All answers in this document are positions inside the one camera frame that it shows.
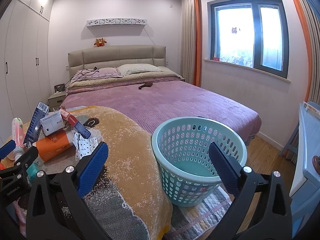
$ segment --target window pane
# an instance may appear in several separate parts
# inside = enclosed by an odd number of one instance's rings
[[[216,57],[253,67],[254,27],[250,4],[215,7]]]
[[[260,6],[263,32],[262,65],[282,71],[282,30],[278,6]]]

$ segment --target bedsheet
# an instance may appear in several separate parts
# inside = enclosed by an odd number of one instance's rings
[[[229,98],[183,81],[119,86],[68,95],[62,106],[107,106],[118,110],[153,133],[162,122],[182,116],[201,116],[221,122],[246,141],[261,127],[258,113]]]

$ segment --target window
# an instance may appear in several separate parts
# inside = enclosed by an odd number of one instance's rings
[[[211,59],[288,75],[289,36],[281,0],[211,4]]]

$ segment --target pink pillow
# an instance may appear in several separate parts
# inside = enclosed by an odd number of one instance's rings
[[[82,81],[82,80],[95,80],[95,79],[116,78],[116,77],[123,77],[123,76],[120,75],[117,69],[113,67],[100,68],[96,71],[93,71],[93,69],[83,69],[83,70],[79,70],[73,76],[71,83],[75,81]]]

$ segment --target screw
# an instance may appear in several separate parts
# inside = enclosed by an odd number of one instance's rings
[[[40,177],[42,177],[43,175],[44,175],[44,172],[43,172],[43,171],[38,171],[38,172],[37,172],[37,177],[40,178]]]
[[[75,170],[75,168],[73,167],[73,166],[68,166],[68,167],[66,167],[66,172],[67,173],[71,173],[71,172],[73,172]]]
[[[280,177],[280,172],[279,171],[274,171],[273,175],[275,175],[276,177]]]
[[[244,172],[246,173],[250,173],[252,171],[252,169],[249,166],[244,166],[243,167]]]

